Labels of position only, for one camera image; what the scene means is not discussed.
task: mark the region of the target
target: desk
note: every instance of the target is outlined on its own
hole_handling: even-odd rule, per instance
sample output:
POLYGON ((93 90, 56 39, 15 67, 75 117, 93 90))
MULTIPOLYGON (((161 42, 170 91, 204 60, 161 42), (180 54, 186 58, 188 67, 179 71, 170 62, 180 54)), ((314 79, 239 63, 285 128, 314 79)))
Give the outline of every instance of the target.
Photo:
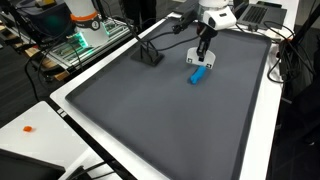
MULTIPOLYGON (((299 0, 269 0, 269 2, 283 4, 283 8, 288 9, 284 24, 293 29, 299 0)), ((140 36, 145 36, 162 22, 163 20, 159 21, 140 36)), ((98 62, 90 69, 86 70, 81 75, 52 93, 50 97, 136 178, 148 180, 167 179, 167 177, 139 158, 136 154, 126 148, 98 125, 93 123, 65 100, 65 96, 68 93, 135 43, 135 39, 131 40, 109 56, 105 57, 102 61, 98 62)), ((274 64, 275 60, 274 54, 270 53, 267 66, 264 69, 264 75, 260 84, 258 99, 252 119, 251 130, 240 176, 240 179, 242 180, 260 180, 265 179, 266 176, 281 97, 281 86, 279 84, 272 83, 267 79, 267 71, 269 67, 274 64)))
MULTIPOLYGON (((76 168, 88 168, 103 160, 45 102, 40 102, 0 129, 0 148, 65 168, 65 180, 76 168), (22 131, 31 126, 31 132, 22 131)), ((112 169, 103 165, 88 174, 96 177, 112 169)), ((120 180, 117 174, 101 178, 120 180)))

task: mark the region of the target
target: gray surface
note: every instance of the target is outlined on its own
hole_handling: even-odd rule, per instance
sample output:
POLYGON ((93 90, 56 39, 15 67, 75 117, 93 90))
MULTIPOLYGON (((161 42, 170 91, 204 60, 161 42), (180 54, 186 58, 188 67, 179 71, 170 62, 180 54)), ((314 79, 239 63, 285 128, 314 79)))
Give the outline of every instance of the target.
MULTIPOLYGON (((194 35, 192 26, 154 44, 162 48, 194 35)), ((216 63, 198 85, 188 83, 196 67, 185 63, 198 40, 165 51, 155 68, 129 59, 129 50, 67 99, 171 179, 237 179, 269 43, 220 32, 210 48, 216 63)))

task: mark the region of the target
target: laptop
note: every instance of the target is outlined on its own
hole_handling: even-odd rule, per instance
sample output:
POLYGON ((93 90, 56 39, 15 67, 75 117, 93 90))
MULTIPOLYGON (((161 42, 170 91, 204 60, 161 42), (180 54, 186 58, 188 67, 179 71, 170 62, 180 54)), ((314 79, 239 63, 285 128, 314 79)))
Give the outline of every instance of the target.
MULTIPOLYGON (((249 4, 237 23, 246 26, 257 26, 259 29, 267 30, 268 28, 263 24, 265 21, 272 21, 283 25, 286 14, 286 9, 260 4, 249 4)), ((277 29, 282 28, 274 23, 268 23, 268 25, 277 29)))
POLYGON ((199 0, 187 0, 177 6, 173 12, 177 14, 184 14, 185 12, 194 9, 198 5, 199 0))

